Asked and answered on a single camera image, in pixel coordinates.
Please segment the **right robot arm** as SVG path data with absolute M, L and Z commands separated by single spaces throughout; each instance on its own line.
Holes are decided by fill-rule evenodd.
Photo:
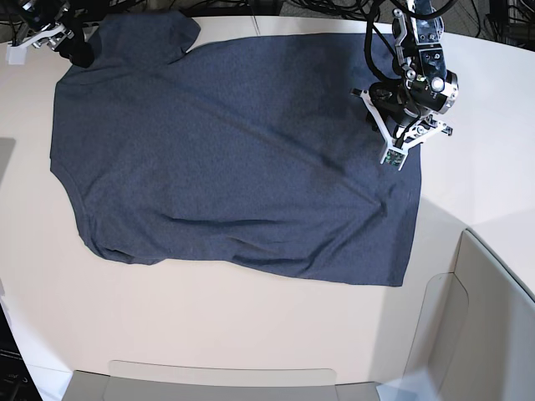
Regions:
M 6 60 L 23 65 L 30 48 L 45 46 L 71 64 L 88 68 L 94 62 L 94 50 L 88 44 L 84 23 L 70 1 L 7 1 L 22 20 L 22 32 L 8 45 Z

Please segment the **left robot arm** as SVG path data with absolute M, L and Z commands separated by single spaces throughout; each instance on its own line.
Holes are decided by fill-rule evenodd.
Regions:
M 371 104 L 382 119 L 396 124 L 391 135 L 397 145 L 418 132 L 418 126 L 435 128 L 436 114 L 445 114 L 459 94 L 457 76 L 446 68 L 440 44 L 444 33 L 442 14 L 452 8 L 449 1 L 436 10 L 430 1 L 395 1 L 392 14 L 394 44 L 387 49 L 393 55 L 394 78 L 387 77 L 375 66 L 372 58 L 372 38 L 386 38 L 375 26 L 381 1 L 374 1 L 366 16 L 364 58 L 370 72 L 378 81 L 369 87 Z

